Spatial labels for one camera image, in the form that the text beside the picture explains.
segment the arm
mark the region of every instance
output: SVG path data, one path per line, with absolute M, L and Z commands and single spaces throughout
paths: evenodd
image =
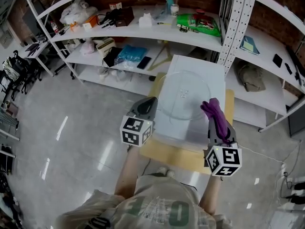
M 138 178 L 139 148 L 133 146 L 127 154 L 123 169 L 115 186 L 115 195 L 131 198 Z
M 218 199 L 218 193 L 220 190 L 221 179 L 220 177 L 210 176 L 208 185 L 204 191 L 204 194 L 200 200 L 199 206 L 210 215 L 214 215 L 216 211 L 216 204 Z

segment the desk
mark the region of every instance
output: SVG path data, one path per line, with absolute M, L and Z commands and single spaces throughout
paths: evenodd
M 149 97 L 158 96 L 162 84 L 159 80 L 166 75 L 165 73 L 158 73 L 155 83 L 151 88 Z M 225 91 L 225 117 L 227 121 L 233 124 L 234 114 L 234 92 L 227 89 Z M 140 149 L 140 154 L 158 160 L 167 165 L 177 166 L 190 171 L 196 171 L 204 174 L 211 174 L 209 167 L 204 167 L 204 154 L 192 152 L 186 149 L 163 144 L 150 138 Z
M 37 61 L 38 61 L 38 63 L 45 69 L 45 71 L 50 75 L 50 76 L 54 76 L 54 74 L 45 66 L 45 64 L 40 60 L 40 58 L 38 57 L 40 54 L 41 54 L 41 52 L 49 45 L 49 41 L 46 41 L 46 42 L 40 42 L 39 43 L 39 49 L 38 50 L 36 50 L 35 52 L 34 52 L 34 54 L 33 55 L 30 55 L 30 56 L 28 56 L 29 55 L 29 51 L 26 51 L 31 45 L 28 45 L 28 46 L 26 46 L 26 47 L 24 47 L 19 53 L 18 53 L 18 55 L 21 57 L 21 58 L 23 58 L 23 59 L 25 59 L 25 58 L 27 58 L 27 59 L 36 59 Z

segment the tiled floor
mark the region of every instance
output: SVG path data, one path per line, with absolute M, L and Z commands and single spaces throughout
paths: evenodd
M 12 144 L 17 156 L 9 183 L 20 201 L 27 229 L 51 228 L 59 214 L 81 205 L 94 189 L 113 193 L 126 157 L 119 137 L 122 116 L 142 98 L 94 83 L 82 85 L 71 80 L 69 73 L 65 69 L 54 78 L 45 74 L 27 95 L 18 95 L 21 140 L 3 141 Z M 298 143 L 288 137 L 287 122 L 264 133 L 239 122 L 234 127 L 241 145 L 279 160 Z M 296 151 L 287 159 L 288 169 L 295 155 Z M 304 161 L 303 144 L 292 176 L 304 173 Z M 139 175 L 147 162 L 141 158 Z M 248 150 L 243 150 L 243 162 L 238 174 L 223 182 L 217 210 L 232 219 L 235 229 L 268 228 L 278 207 L 273 196 L 281 165 Z M 151 162 L 146 174 L 160 165 Z M 177 180 L 203 193 L 207 175 L 172 168 Z

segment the paper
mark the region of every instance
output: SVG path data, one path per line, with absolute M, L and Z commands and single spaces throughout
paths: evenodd
M 244 41 L 244 48 L 246 48 L 247 50 L 249 50 L 251 52 L 253 52 L 253 49 L 254 49 L 253 45 L 248 43 L 248 42 L 246 42 L 246 41 Z

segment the person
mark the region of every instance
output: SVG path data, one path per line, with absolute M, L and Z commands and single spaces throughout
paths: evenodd
M 198 201 L 194 189 L 174 179 L 164 167 L 137 178 L 139 148 L 132 146 L 117 181 L 114 195 L 95 190 L 77 209 L 56 220 L 56 229 L 232 229 L 231 221 L 215 216 L 221 185 L 210 176 Z

